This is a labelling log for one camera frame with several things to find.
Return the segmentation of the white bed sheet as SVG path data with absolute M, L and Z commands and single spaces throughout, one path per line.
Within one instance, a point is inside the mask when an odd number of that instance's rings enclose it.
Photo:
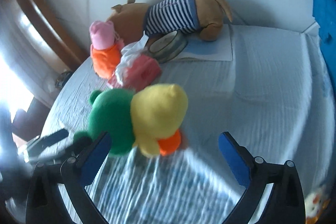
M 243 188 L 218 148 L 228 131 L 254 156 L 295 163 L 304 195 L 335 178 L 335 103 L 319 38 L 230 26 L 231 62 L 162 66 L 189 98 L 186 147 L 148 159 L 108 158 L 87 192 L 110 223 L 221 223 Z

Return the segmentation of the brown wooden door frame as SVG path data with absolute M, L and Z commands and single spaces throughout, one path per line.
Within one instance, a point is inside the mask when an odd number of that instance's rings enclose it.
M 41 56 L 45 61 L 61 61 L 63 67 L 75 71 L 88 58 L 60 24 L 44 0 L 16 0 L 27 19 L 46 42 Z

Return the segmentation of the round metal tin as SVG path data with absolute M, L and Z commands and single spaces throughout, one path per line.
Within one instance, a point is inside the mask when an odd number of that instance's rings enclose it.
M 160 64 L 167 63 L 176 58 L 188 45 L 183 33 L 173 31 L 156 40 L 148 48 L 148 54 Z

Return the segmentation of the blue fabric at edge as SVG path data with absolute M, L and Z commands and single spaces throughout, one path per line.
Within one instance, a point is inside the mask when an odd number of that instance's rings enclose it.
M 321 52 L 335 63 L 335 0 L 313 0 L 313 16 L 319 25 Z

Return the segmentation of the pink tissue pack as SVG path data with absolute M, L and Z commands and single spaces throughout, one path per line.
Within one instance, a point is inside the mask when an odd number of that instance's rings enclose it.
M 157 60 L 147 55 L 147 41 L 148 37 L 143 35 L 138 42 L 130 43 L 121 50 L 121 62 L 107 81 L 110 88 L 139 92 L 161 74 Z

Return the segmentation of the green frog plush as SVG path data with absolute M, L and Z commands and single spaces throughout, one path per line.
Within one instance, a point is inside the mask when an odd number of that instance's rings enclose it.
M 101 133 L 109 133 L 111 147 L 109 155 L 122 156 L 129 153 L 135 143 L 130 117 L 130 103 L 134 93 L 126 89 L 94 90 L 89 103 L 87 128 L 75 132 L 74 141 L 81 137 L 95 140 Z

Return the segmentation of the brown dog plush striped shirt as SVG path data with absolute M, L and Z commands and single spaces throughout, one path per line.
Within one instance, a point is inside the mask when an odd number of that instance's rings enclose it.
M 233 20 L 226 0 L 163 0 L 155 5 L 127 0 L 124 5 L 112 7 L 112 11 L 106 21 L 114 24 L 126 45 L 143 35 L 153 42 L 174 31 L 197 33 L 200 39 L 212 42 L 221 33 L 224 18 Z

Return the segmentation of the yellow duck plush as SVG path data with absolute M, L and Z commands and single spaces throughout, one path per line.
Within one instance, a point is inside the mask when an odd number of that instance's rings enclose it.
M 179 149 L 187 108 L 187 94 L 177 84 L 151 85 L 133 96 L 131 122 L 135 143 L 144 156 L 167 156 Z

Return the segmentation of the white blue book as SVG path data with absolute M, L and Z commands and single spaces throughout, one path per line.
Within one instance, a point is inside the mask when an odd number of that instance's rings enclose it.
M 196 34 L 186 36 L 187 46 L 174 60 L 232 61 L 230 26 L 225 24 L 217 40 L 206 42 Z

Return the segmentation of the pink pig plush orange dress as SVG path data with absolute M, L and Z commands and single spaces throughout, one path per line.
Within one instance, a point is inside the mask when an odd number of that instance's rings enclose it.
M 114 30 L 111 21 L 94 21 L 90 28 L 90 56 L 96 74 L 102 79 L 110 79 L 121 61 L 123 39 Z

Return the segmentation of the white orange plush toy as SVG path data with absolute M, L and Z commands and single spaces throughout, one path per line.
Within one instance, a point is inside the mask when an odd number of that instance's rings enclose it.
M 307 224 L 315 224 L 330 202 L 326 185 L 312 191 L 305 199 L 305 214 Z

